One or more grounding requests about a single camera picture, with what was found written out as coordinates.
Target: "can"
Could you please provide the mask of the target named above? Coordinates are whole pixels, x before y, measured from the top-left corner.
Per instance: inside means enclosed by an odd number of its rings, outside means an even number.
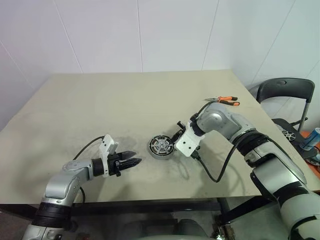
[[[303,142],[300,143],[300,148],[303,150],[309,151],[312,149],[317,143],[320,142],[320,127],[316,127],[313,131],[307,136]]]

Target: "table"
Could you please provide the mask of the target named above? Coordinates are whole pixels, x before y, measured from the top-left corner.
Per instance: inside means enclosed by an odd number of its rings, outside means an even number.
[[[258,131],[277,141],[304,172],[308,187],[320,189],[294,147],[231,70],[55,74],[0,133],[0,204],[37,204],[48,180],[93,138],[110,134],[118,152],[137,152],[142,162],[121,177],[97,177],[84,184],[87,202],[208,199],[256,196],[252,169],[238,151],[219,183],[212,182],[199,162],[175,152],[170,160],[147,152],[151,137],[172,136],[214,96],[237,96],[244,115]],[[82,155],[95,158],[98,145]],[[211,132],[200,153],[217,177],[232,145]]]

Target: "silver robot arm segment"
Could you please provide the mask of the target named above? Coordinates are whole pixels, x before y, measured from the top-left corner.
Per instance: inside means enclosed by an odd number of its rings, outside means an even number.
[[[291,240],[320,240],[320,196],[310,191],[306,178],[290,157],[243,116],[211,103],[188,121],[174,147],[189,157],[206,133],[217,131],[237,146],[253,168],[250,177],[261,194],[278,202]]]
[[[140,158],[131,158],[135,152],[116,153],[117,146],[118,142],[107,134],[99,147],[99,158],[66,163],[49,180],[40,206],[22,240],[62,239],[62,232],[70,224],[72,204],[82,184],[97,176],[120,176],[121,170],[140,163]]]

